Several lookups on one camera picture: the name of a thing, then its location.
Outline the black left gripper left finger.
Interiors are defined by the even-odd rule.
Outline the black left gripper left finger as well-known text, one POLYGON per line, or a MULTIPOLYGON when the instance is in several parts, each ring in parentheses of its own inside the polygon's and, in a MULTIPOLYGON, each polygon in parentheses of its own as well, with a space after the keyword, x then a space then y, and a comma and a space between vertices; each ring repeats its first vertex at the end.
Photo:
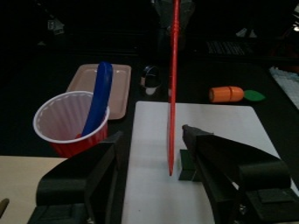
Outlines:
POLYGON ((109 224, 121 139, 119 131, 45 173, 28 224, 109 224))

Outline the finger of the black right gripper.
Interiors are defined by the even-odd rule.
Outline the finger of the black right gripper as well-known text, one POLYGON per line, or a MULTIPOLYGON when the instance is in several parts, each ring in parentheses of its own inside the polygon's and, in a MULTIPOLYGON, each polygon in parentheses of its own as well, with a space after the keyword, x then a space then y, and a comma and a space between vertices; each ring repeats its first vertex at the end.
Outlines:
POLYGON ((172 13, 172 0, 152 0, 152 6, 160 18, 168 18, 172 13))
POLYGON ((194 0, 182 0, 180 6, 182 18, 187 19, 192 16, 192 13, 195 11, 195 2, 194 0))

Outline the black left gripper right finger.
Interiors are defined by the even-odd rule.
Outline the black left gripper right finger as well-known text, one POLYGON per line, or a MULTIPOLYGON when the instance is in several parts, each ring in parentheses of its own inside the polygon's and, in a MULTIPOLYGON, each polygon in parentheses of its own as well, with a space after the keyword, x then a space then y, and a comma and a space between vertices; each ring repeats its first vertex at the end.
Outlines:
POLYGON ((188 125, 182 139, 216 224, 299 224, 299 195, 280 158, 188 125))

